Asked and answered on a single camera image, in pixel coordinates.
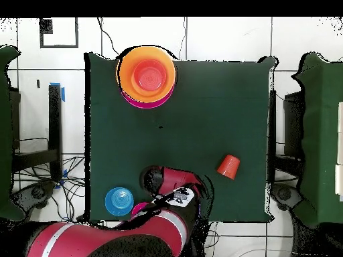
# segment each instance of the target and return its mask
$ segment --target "red bowl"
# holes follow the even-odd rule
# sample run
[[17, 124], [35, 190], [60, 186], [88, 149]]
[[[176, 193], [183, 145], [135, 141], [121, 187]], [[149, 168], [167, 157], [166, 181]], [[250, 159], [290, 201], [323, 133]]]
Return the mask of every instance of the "red bowl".
[[167, 77], [163, 64], [157, 60], [143, 60], [133, 71], [136, 84], [147, 91], [161, 88]]

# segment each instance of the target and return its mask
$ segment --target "chair wheel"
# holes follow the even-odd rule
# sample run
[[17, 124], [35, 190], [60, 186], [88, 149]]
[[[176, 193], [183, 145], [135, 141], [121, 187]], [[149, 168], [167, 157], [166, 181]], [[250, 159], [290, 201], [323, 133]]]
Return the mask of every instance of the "chair wheel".
[[288, 210], [288, 207], [287, 207], [287, 205], [285, 205], [285, 204], [280, 204], [280, 203], [278, 203], [278, 204], [277, 204], [277, 207], [278, 207], [281, 211], [287, 211], [287, 210]]
[[45, 200], [45, 201], [39, 203], [38, 205], [36, 205], [36, 208], [37, 209], [43, 209], [44, 207], [47, 206], [47, 204], [48, 204], [48, 200]]

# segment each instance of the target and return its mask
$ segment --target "blue tape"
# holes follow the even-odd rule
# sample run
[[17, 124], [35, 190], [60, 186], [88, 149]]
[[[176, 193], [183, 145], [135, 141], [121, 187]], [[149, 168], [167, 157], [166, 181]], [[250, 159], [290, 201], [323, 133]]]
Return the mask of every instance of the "blue tape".
[[66, 101], [66, 97], [64, 95], [64, 87], [61, 88], [61, 99], [62, 99], [62, 102], [65, 102]]
[[[62, 176], [63, 176], [63, 177], [67, 177], [67, 176], [68, 176], [68, 171], [67, 171], [66, 169], [63, 170], [63, 175], [62, 175]], [[63, 185], [64, 182], [65, 182], [65, 180], [60, 180], [59, 184], [60, 184], [60, 185]], [[61, 188], [59, 185], [55, 186], [55, 189], [59, 189], [59, 188]]]

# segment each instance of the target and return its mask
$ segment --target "black frame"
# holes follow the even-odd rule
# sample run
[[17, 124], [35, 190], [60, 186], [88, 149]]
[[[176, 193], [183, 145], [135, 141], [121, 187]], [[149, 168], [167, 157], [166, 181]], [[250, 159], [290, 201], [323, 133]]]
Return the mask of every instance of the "black frame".
[[[18, 89], [11, 89], [13, 137], [19, 141], [19, 100]], [[61, 88], [49, 86], [49, 143], [48, 150], [19, 153], [13, 156], [12, 172], [21, 171], [43, 163], [50, 163], [51, 179], [59, 182], [62, 178], [62, 121]]]
[[[46, 26], [51, 25], [50, 30], [46, 31]], [[75, 17], [75, 44], [73, 46], [69, 45], [54, 45], [54, 46], [45, 46], [44, 45], [44, 34], [53, 34], [52, 31], [52, 20], [40, 19], [40, 48], [78, 48], [78, 18]]]

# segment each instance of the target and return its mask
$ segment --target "green cloth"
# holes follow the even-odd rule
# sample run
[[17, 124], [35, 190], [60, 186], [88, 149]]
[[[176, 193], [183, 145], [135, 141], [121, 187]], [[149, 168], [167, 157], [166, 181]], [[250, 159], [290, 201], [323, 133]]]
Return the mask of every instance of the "green cloth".
[[335, 194], [338, 103], [343, 101], [343, 64], [306, 55], [295, 76], [305, 90], [303, 140], [305, 171], [300, 192], [305, 197], [294, 212], [307, 226], [343, 223], [343, 202]]
[[10, 61], [19, 52], [11, 46], [0, 48], [0, 218], [20, 221], [25, 217], [24, 212], [9, 199], [12, 191], [12, 113], [9, 99], [9, 82], [7, 68]]
[[[135, 204], [150, 201], [139, 186], [149, 165], [207, 175], [214, 184], [211, 221], [268, 222], [265, 213], [269, 70], [262, 62], [179, 62], [171, 98], [154, 109], [131, 106], [115, 78], [117, 61], [90, 59], [90, 219], [112, 216], [105, 196], [131, 190]], [[235, 180], [216, 172], [225, 155], [241, 163]]]

